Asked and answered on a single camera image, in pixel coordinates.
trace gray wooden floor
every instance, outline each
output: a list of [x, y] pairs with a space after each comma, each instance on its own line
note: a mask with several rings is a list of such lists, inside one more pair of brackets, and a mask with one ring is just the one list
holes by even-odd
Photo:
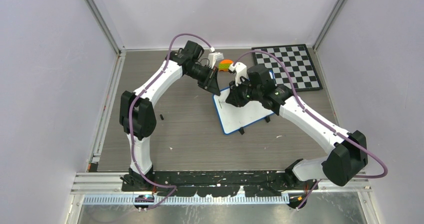
[[[235, 61], [247, 49], [221, 50], [226, 59]], [[318, 61], [309, 49], [321, 82], [324, 79]], [[119, 124], [122, 92], [143, 85], [166, 56], [165, 51], [127, 52], [115, 102], [107, 128], [99, 171], [126, 171], [130, 165], [130, 144]], [[251, 55], [242, 60], [253, 65]], [[233, 76], [220, 72], [220, 89]], [[325, 118], [335, 118], [325, 90], [300, 92], [302, 99]], [[273, 115], [271, 122], [259, 121], [248, 126], [244, 135], [225, 135], [221, 129], [212, 94], [200, 89], [197, 81], [183, 76], [174, 83], [155, 106], [157, 126], [150, 140], [150, 155], [155, 170], [283, 170], [299, 158], [325, 155], [320, 146], [291, 122]]]

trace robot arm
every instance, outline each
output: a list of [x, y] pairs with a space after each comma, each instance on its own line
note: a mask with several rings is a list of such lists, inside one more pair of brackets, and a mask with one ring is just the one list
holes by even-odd
[[[366, 139], [362, 133], [349, 133], [325, 119], [297, 97], [304, 106], [304, 109], [301, 108], [292, 90], [285, 85], [277, 86], [264, 65], [252, 66], [247, 71], [246, 69], [241, 62], [230, 66], [229, 71], [235, 74], [235, 80], [229, 83], [230, 93], [225, 102], [235, 107], [243, 107], [249, 101], [258, 101], [264, 108], [297, 125], [327, 153], [327, 156], [313, 160], [299, 159], [290, 165], [285, 171], [292, 175], [294, 182], [329, 179], [336, 185], [344, 186], [366, 166], [367, 155], [336, 135], [340, 133], [366, 148]], [[336, 132], [329, 131], [305, 110], [333, 127]]]
[[150, 135], [156, 127], [156, 116], [154, 107], [164, 92], [183, 75], [187, 75], [197, 80], [200, 88], [220, 95], [218, 87], [218, 68], [214, 67], [214, 62], [223, 59], [219, 52], [209, 54], [212, 60], [211, 66], [202, 66], [198, 63], [199, 58], [204, 53], [204, 49], [195, 42], [188, 41], [183, 49], [172, 51], [169, 62], [165, 60], [159, 70], [142, 86], [134, 92], [125, 91], [121, 96], [119, 123], [123, 126], [124, 132], [132, 145], [129, 129], [129, 110], [131, 103], [143, 90], [145, 92], [135, 103], [132, 111], [132, 126], [134, 133], [133, 155], [129, 172], [139, 175], [134, 160], [138, 163], [143, 175], [153, 170], [150, 159]]

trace black and white checkerboard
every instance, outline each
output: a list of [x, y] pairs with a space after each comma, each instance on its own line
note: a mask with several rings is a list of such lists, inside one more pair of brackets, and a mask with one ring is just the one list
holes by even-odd
[[[323, 88], [305, 44], [253, 47], [252, 50], [262, 50], [277, 57], [287, 68], [296, 91], [314, 91]], [[273, 58], [266, 54], [253, 53], [253, 61], [255, 65], [265, 65], [272, 71], [277, 85], [284, 84], [290, 88], [289, 78]]]

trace metal floor panel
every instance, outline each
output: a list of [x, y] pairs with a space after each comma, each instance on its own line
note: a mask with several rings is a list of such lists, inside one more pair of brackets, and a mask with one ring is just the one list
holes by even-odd
[[285, 204], [164, 205], [138, 212], [129, 205], [83, 205], [79, 224], [364, 224], [356, 192], [313, 192], [299, 212]]

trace orange object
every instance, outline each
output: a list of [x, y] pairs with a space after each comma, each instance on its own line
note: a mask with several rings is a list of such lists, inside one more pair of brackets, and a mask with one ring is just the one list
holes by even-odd
[[221, 72], [228, 72], [228, 68], [230, 67], [230, 65], [233, 64], [232, 60], [229, 59], [225, 59], [222, 60], [219, 65], [218, 65], [218, 70]]

